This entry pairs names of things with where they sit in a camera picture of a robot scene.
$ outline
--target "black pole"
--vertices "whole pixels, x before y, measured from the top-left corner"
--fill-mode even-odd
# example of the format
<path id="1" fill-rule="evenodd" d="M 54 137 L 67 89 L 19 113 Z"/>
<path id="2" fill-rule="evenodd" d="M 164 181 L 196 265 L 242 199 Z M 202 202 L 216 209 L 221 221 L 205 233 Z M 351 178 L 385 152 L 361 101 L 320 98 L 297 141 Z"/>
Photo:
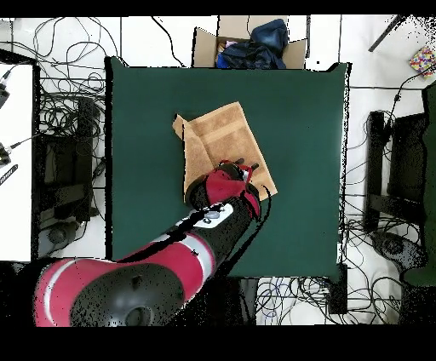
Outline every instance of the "black pole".
<path id="1" fill-rule="evenodd" d="M 386 30 L 379 36 L 379 38 L 376 40 L 375 43 L 372 44 L 369 51 L 372 53 L 376 47 L 383 41 L 383 39 L 386 37 L 386 35 L 391 32 L 391 30 L 404 18 L 404 15 L 397 15 L 395 18 L 391 21 L 389 26 L 386 28 Z"/>

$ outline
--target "small box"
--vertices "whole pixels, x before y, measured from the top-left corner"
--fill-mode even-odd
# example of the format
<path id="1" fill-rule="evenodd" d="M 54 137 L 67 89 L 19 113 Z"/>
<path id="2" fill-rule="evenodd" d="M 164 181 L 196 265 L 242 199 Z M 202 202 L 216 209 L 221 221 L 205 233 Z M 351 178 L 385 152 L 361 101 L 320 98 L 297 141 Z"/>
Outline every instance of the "small box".
<path id="1" fill-rule="evenodd" d="M 218 44 L 247 41 L 253 29 L 276 19 L 283 19 L 286 24 L 288 15 L 250 15 L 250 18 L 248 15 L 219 15 L 217 36 L 196 27 L 192 67 L 215 67 Z M 307 39 L 288 43 L 282 56 L 286 69 L 304 69 L 306 46 Z"/>
<path id="2" fill-rule="evenodd" d="M 410 59 L 410 66 L 418 72 L 424 72 L 435 63 L 434 53 L 427 46 L 419 50 L 415 56 Z M 424 77 L 430 77 L 434 73 L 434 68 L 431 71 L 424 72 Z"/>

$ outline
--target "black stand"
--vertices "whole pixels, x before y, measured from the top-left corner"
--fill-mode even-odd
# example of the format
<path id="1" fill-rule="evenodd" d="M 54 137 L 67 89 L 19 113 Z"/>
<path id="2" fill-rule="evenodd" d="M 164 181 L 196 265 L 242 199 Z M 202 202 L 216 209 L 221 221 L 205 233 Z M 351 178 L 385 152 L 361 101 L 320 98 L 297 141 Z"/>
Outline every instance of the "black stand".
<path id="1" fill-rule="evenodd" d="M 366 232 L 378 228 L 380 213 L 422 225 L 425 212 L 422 203 L 424 148 L 422 133 L 427 121 L 424 114 L 399 117 L 393 125 L 393 149 L 388 196 L 382 196 L 382 159 L 386 136 L 384 115 L 368 116 L 368 150 L 363 227 Z"/>

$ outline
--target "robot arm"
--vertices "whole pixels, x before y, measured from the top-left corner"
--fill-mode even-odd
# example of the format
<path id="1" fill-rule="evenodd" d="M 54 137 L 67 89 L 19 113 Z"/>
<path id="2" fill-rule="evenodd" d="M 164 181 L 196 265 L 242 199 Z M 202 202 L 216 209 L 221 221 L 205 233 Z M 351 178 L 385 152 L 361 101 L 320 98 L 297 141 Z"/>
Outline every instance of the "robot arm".
<path id="1" fill-rule="evenodd" d="M 161 236 L 122 260 L 62 259 L 37 281 L 37 326 L 165 325 L 230 255 L 260 215 L 250 184 L 256 166 L 239 160 L 194 181 L 194 208 Z"/>

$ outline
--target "cardboard box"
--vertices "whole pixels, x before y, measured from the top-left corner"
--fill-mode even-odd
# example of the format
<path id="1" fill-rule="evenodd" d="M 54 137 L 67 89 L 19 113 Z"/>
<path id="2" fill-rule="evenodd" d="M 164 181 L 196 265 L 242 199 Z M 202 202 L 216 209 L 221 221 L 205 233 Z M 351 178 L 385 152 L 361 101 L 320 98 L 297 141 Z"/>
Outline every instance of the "cardboard box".
<path id="1" fill-rule="evenodd" d="M 215 67 L 216 51 L 219 43 L 246 41 L 257 26 L 272 20 L 283 19 L 287 24 L 288 15 L 219 15 L 218 32 L 215 35 L 199 27 L 194 31 L 192 67 Z M 283 52 L 286 69 L 304 69 L 307 39 L 288 43 Z"/>

